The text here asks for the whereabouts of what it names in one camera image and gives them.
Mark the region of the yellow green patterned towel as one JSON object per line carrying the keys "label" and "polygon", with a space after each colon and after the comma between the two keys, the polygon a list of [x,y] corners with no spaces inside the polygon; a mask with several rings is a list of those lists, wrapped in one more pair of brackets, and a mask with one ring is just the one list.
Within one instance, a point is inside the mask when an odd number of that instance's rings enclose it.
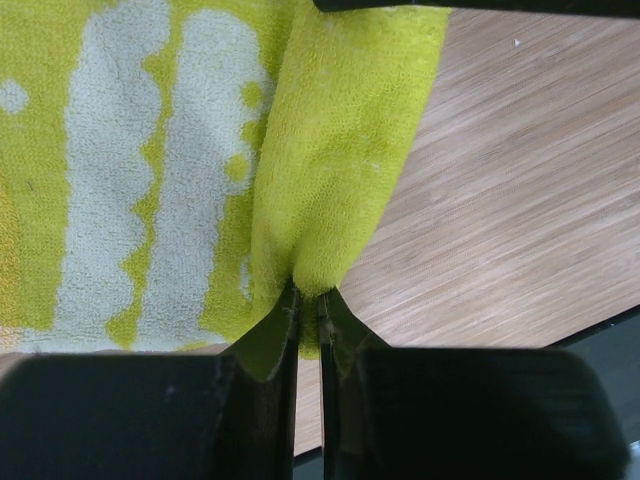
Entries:
{"label": "yellow green patterned towel", "polygon": [[1,349],[232,342],[339,284],[413,144],[450,12],[1,5]]}

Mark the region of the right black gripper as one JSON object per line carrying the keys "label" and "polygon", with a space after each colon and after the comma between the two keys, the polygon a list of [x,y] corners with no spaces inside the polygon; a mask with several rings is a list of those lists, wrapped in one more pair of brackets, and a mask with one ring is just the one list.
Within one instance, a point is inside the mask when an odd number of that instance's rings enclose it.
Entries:
{"label": "right black gripper", "polygon": [[638,19],[637,0],[315,0],[322,12],[343,12],[396,6]]}

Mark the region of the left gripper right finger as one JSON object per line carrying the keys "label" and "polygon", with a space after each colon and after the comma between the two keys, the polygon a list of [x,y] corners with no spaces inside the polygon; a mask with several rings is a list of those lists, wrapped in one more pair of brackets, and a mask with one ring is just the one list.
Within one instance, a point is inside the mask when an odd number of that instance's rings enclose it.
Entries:
{"label": "left gripper right finger", "polygon": [[337,290],[317,301],[328,479],[622,479],[631,454],[579,357],[393,347]]}

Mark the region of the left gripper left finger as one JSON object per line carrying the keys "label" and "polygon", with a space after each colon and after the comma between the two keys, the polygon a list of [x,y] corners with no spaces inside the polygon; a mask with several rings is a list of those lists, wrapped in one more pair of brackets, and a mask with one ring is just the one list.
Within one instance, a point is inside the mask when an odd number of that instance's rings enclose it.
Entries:
{"label": "left gripper left finger", "polygon": [[5,479],[289,479],[301,296],[218,355],[34,355],[1,382]]}

